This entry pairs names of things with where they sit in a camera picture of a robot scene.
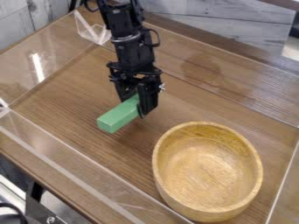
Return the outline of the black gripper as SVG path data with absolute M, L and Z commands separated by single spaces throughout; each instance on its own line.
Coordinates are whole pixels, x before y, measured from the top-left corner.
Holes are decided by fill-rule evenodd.
M 110 80 L 115 83 L 116 93 L 122 102 L 138 91 L 139 116 L 144 118 L 158 107 L 163 71 L 154 64 L 138 69 L 124 69 L 118 62 L 108 62 Z

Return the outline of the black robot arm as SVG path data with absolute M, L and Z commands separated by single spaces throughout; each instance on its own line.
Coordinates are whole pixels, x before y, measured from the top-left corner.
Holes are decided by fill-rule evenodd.
M 160 46 L 160 42 L 155 43 L 151 35 L 151 32 L 158 32 L 143 25 L 146 17 L 139 0 L 126 3 L 95 1 L 96 8 L 89 7 L 88 0 L 83 0 L 83 4 L 89 12 L 100 13 L 112 34 L 116 61 L 107 63 L 110 80 L 115 83 L 122 102 L 134 95 L 138 96 L 138 113 L 140 117 L 146 117 L 158 107 L 163 88 L 163 71 L 155 66 L 155 48 Z

